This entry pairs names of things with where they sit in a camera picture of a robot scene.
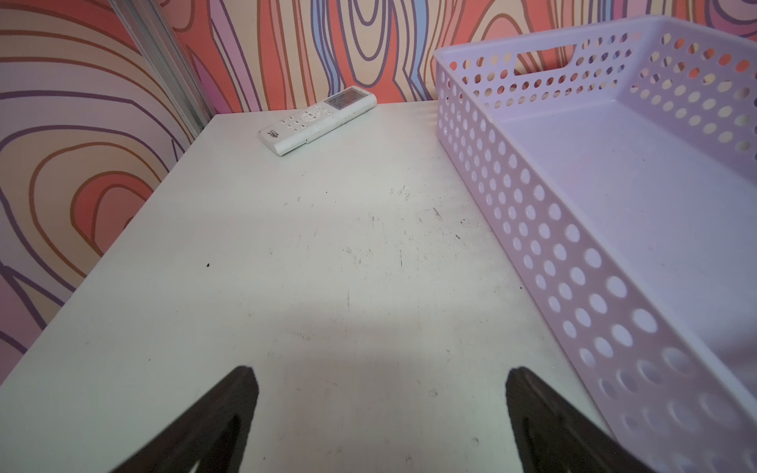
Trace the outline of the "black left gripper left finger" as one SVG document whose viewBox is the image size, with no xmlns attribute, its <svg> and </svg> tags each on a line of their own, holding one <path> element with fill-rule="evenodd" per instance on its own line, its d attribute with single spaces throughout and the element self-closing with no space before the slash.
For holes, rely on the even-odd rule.
<svg viewBox="0 0 757 473">
<path fill-rule="evenodd" d="M 259 396 L 251 367 L 238 366 L 116 472 L 238 472 Z"/>
</svg>

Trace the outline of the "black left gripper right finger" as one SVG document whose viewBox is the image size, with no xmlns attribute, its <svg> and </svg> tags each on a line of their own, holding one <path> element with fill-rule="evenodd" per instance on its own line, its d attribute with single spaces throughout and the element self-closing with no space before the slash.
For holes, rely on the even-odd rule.
<svg viewBox="0 0 757 473">
<path fill-rule="evenodd" d="M 530 369 L 510 370 L 505 393 L 524 471 L 651 470 Z"/>
</svg>

